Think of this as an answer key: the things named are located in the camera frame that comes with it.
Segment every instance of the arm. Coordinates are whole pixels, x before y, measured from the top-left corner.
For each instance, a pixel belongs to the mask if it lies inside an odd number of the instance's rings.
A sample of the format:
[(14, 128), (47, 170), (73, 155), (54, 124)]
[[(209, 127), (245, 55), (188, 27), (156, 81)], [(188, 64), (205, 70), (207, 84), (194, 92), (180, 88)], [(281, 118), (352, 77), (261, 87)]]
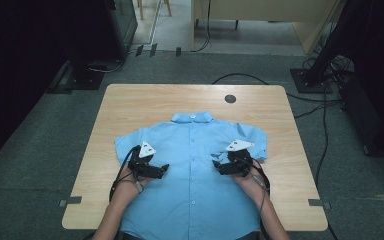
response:
[[(256, 161), (253, 161), (253, 164), (258, 168), (261, 167)], [(261, 209), (261, 204), (263, 204), (260, 216), (263, 221), (264, 228), (266, 229), (270, 238), (289, 239), (289, 236), (283, 228), (283, 225), (276, 214), (276, 210), (270, 201), (268, 193), (261, 188), (261, 186), (252, 177), (252, 175), (258, 177), (262, 181), (258, 171), (252, 167), (250, 173), (246, 177), (233, 175), (233, 178), (242, 187), (245, 193), (254, 201), (257, 209)]]
[[(126, 176), (130, 173), (127, 165), (124, 167), (121, 176)], [(150, 179), (144, 179), (141, 184), (145, 186)], [(93, 240), (113, 240), (120, 227), (120, 221), (123, 217), (123, 213), (131, 201), (133, 201), (139, 194), (139, 190), (136, 187), (136, 180), (130, 174), (125, 180), (121, 181), (112, 197), (110, 204), (105, 210), (104, 217), (96, 230)]]

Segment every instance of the black cable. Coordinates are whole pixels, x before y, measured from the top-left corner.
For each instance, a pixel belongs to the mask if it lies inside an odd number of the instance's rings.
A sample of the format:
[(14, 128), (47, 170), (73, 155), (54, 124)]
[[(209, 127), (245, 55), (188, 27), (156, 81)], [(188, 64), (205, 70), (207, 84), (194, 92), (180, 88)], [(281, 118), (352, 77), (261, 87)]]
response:
[(333, 80), (338, 85), (339, 89), (342, 89), (345, 84), (345, 77), (347, 75), (353, 75), (353, 71), (349, 71), (351, 60), (342, 56), (335, 58), (335, 61), (332, 61), (327, 67), (326, 71), (330, 71), (330, 75), (325, 75), (325, 78), (333, 77)]
[[(215, 80), (213, 83), (211, 83), (211, 85), (214, 85), (216, 84), (217, 82), (219, 82), (221, 79), (223, 78), (226, 78), (226, 77), (230, 77), (230, 76), (246, 76), (246, 77), (250, 77), (250, 78), (254, 78), (262, 83), (264, 83), (265, 85), (270, 85), (268, 82), (256, 77), (256, 76), (253, 76), (251, 74), (247, 74), (247, 73), (229, 73), (229, 74), (226, 74), (222, 77), (219, 77), (217, 80)], [(303, 97), (298, 97), (296, 95), (293, 95), (293, 94), (290, 94), (290, 93), (286, 93), (287, 96), (289, 97), (293, 97), (293, 98), (296, 98), (298, 100), (302, 100), (302, 101), (309, 101), (309, 102), (324, 102), (325, 100), (317, 100), (317, 99), (310, 99), (310, 98), (303, 98)], [(328, 102), (339, 102), (340, 100), (329, 100)]]
[(336, 24), (335, 23), (331, 23), (330, 24), (329, 35), (326, 37), (326, 39), (324, 41), (323, 41), (323, 36), (320, 36), (320, 39), (318, 41), (320, 49), (322, 49), (326, 45), (327, 41), (329, 40), (329, 38), (330, 38), (330, 36), (331, 36), (331, 34), (333, 32), (334, 27), (336, 27)]
[(211, 12), (211, 0), (208, 1), (207, 27), (206, 27), (207, 37), (206, 37), (202, 47), (200, 49), (198, 49), (198, 50), (193, 50), (192, 49), (192, 52), (200, 52), (200, 51), (204, 50), (208, 46), (208, 44), (210, 43), (210, 39), (211, 39), (211, 35), (210, 35), (210, 12)]
[(264, 185), (265, 187), (261, 186), (261, 189), (263, 190), (263, 200), (261, 201), (261, 205), (259, 207), (259, 211), (258, 211), (258, 222), (260, 224), (260, 230), (261, 230), (261, 234), (263, 235), (263, 237), (266, 239), (266, 240), (271, 240), (269, 234), (267, 233), (267, 230), (266, 228), (264, 227), (264, 224), (263, 224), (263, 219), (261, 218), (261, 211), (263, 210), (263, 205), (264, 205), (264, 200), (266, 199), (266, 193), (268, 193), (270, 195), (270, 184), (269, 184), (269, 181), (268, 181), (268, 178), (267, 176), (264, 174), (264, 171), (263, 169), (261, 168), (261, 165), (260, 165), (260, 168), (254, 166), (254, 164), (252, 163), (249, 163), (247, 161), (244, 161), (242, 159), (238, 159), (239, 161), (247, 164), (248, 166), (250, 167), (253, 167), (254, 169), (257, 170), (257, 172), (260, 174), (260, 176), (263, 178), (263, 181), (264, 181)]
[(317, 60), (316, 57), (310, 57), (308, 58), (307, 60), (305, 60), (304, 62), (302, 62), (301, 66), (302, 66), (302, 69), (304, 70), (309, 70), (312, 66), (313, 66), (313, 63)]
[(325, 133), (325, 146), (324, 146), (324, 149), (323, 149), (323, 154), (320, 158), (320, 161), (319, 161), (319, 164), (317, 165), (317, 170), (316, 170), (316, 177), (315, 177), (315, 183), (316, 183), (316, 187), (318, 188), (318, 185), (319, 185), (319, 174), (320, 174), (320, 169), (322, 167), (322, 164), (323, 164), (323, 161), (324, 161), (324, 158), (326, 156), (326, 152), (327, 152), (327, 148), (329, 146), (329, 135), (328, 135), (328, 132), (327, 132), (327, 125), (326, 125), (326, 104), (327, 104), (327, 96), (326, 96), (326, 90), (327, 90), (327, 87), (330, 85), (330, 83), (332, 82), (328, 82), (325, 86), (325, 89), (324, 89), (324, 99), (325, 99), (325, 108), (323, 109), (323, 129), (324, 129), (324, 133)]
[(123, 63), (124, 63), (124, 60), (120, 61), (120, 63), (118, 64), (117, 67), (110, 69), (110, 70), (94, 69), (91, 67), (89, 67), (88, 70), (94, 71), (94, 72), (110, 73), (110, 72), (114, 72), (114, 71), (118, 70), (123, 65)]
[(89, 240), (89, 239), (92, 239), (93, 235), (95, 235), (96, 231), (94, 231), (93, 233), (87, 235), (86, 237), (83, 238), (83, 240)]
[(338, 103), (340, 103), (340, 102), (330, 102), (329, 104), (326, 104), (326, 105), (324, 103), (322, 103), (322, 104), (318, 105), (316, 108), (314, 108), (313, 110), (305, 112), (305, 113), (301, 113), (300, 115), (296, 115), (296, 116), (294, 116), (294, 118), (297, 119), (297, 118), (300, 118), (300, 117), (308, 116), (308, 115), (314, 113), (317, 110), (323, 109), (325, 107), (331, 107), (331, 106), (334, 106), (334, 105), (336, 105)]
[(114, 181), (114, 182), (116, 182), (116, 183), (115, 183), (116, 185), (118, 185), (118, 184), (119, 184), (121, 181), (123, 181), (126, 177), (128, 177), (128, 176), (130, 176), (130, 175), (132, 174), (132, 172), (130, 172), (130, 173), (127, 174), (126, 176), (120, 178), (120, 175), (121, 175), (121, 172), (123, 171), (124, 165), (126, 165), (127, 159), (130, 157), (130, 155), (132, 154), (132, 152), (133, 152), (133, 150), (134, 150), (135, 148), (136, 148), (136, 147), (133, 147), (132, 149), (130, 149), (130, 151), (127, 153), (126, 157), (124, 158), (123, 163), (121, 164), (120, 170), (118, 171), (117, 177), (115, 178), (116, 180)]
[(316, 49), (313, 49), (313, 53), (320, 55), (320, 52), (318, 52)]
[(332, 226), (329, 222), (327, 222), (327, 227), (329, 228), (330, 233), (332, 234), (333, 239), (338, 240), (338, 237), (336, 236), (335, 232), (333, 231)]

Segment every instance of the black equipment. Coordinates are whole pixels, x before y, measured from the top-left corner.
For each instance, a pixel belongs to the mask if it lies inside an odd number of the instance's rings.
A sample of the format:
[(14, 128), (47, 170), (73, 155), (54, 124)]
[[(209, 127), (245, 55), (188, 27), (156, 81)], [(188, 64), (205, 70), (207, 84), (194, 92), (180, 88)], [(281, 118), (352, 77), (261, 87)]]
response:
[(133, 148), (132, 158), (128, 165), (135, 179), (137, 180), (139, 177), (161, 179), (167, 171), (169, 164), (160, 168), (149, 165), (149, 161), (151, 161), (154, 155), (141, 158), (139, 157), (140, 149), (141, 147), (139, 145)]
[(115, 180), (111, 186), (110, 196), (109, 196), (110, 202), (111, 202), (112, 196), (115, 192), (115, 189), (117, 188), (117, 185), (121, 181), (123, 181), (123, 179), (126, 177), (126, 176), (124, 176), (124, 177), (120, 178), (120, 175), (121, 175), (121, 171), (123, 170), (124, 165), (126, 164), (126, 161), (129, 158), (129, 156), (131, 156), (131, 159), (130, 159), (129, 164), (127, 166), (132, 171), (132, 174), (136, 180), (136, 185), (138, 186), (138, 188), (142, 187), (142, 185), (140, 185), (140, 183), (139, 183), (140, 178), (158, 178), (158, 179), (161, 179), (163, 177), (164, 173), (167, 171), (169, 164), (166, 164), (160, 168), (151, 166), (151, 165), (149, 165), (149, 162), (151, 161), (153, 155), (149, 155), (149, 156), (141, 158), (141, 157), (139, 157), (140, 150), (141, 150), (141, 146), (137, 145), (137, 146), (133, 147), (132, 149), (130, 149), (130, 151), (127, 153), (126, 158), (124, 159), (123, 164), (120, 167), (120, 171), (118, 171), (117, 177), (115, 178)]
[(62, 47), (65, 62), (48, 93), (98, 90), (104, 73), (127, 57), (138, 23), (132, 1), (42, 1), (41, 15)]
[(348, 0), (335, 29), (308, 70), (291, 69), (299, 92), (324, 93), (327, 67), (338, 55), (350, 59), (355, 75), (340, 91), (364, 152), (384, 157), (384, 0)]
[[(218, 161), (213, 160), (214, 167), (217, 168), (221, 175), (233, 175), (237, 174), (242, 177), (246, 177), (250, 172), (250, 168), (254, 167), (252, 161), (255, 161), (248, 150), (242, 149), (239, 151), (229, 151), (227, 154), (227, 158), (229, 159), (229, 163), (220, 163)], [(267, 190), (268, 194), (270, 194), (270, 181), (266, 174), (264, 173), (262, 168), (254, 167), (258, 173), (263, 178), (264, 188)]]

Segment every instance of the black stand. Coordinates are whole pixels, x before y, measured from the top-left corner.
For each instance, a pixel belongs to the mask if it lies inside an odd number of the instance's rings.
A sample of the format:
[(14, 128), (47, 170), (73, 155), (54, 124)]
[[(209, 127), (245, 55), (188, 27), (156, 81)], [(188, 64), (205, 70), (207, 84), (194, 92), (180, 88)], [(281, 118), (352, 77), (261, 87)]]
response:
[(103, 77), (103, 72), (76, 69), (67, 61), (49, 85), (47, 93), (70, 94), (72, 90), (98, 90)]
[(310, 70), (291, 69), (291, 75), (299, 93), (332, 93), (332, 89), (324, 84), (309, 86)]
[(326, 81), (325, 71), (331, 61), (344, 49), (347, 38), (347, 26), (352, 23), (355, 12), (360, 7), (363, 0), (349, 0), (342, 10), (338, 23), (329, 35), (325, 46), (320, 51), (319, 56), (310, 69), (291, 69), (292, 77), (295, 81), (298, 92), (300, 93), (324, 93), (323, 83)]

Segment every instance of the short-sleeve shirt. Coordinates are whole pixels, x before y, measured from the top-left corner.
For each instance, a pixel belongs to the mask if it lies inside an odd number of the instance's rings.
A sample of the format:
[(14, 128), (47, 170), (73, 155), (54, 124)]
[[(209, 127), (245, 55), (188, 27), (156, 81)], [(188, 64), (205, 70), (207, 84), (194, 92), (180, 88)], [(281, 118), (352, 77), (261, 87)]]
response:
[(259, 227), (254, 202), (213, 160), (228, 163), (235, 140), (254, 143), (254, 159), (266, 158), (266, 134), (242, 123), (213, 119), (209, 112), (174, 114), (171, 121), (138, 129), (115, 140), (123, 162), (143, 141), (156, 153), (150, 165), (169, 164), (127, 207), (120, 230), (141, 239), (237, 239)]

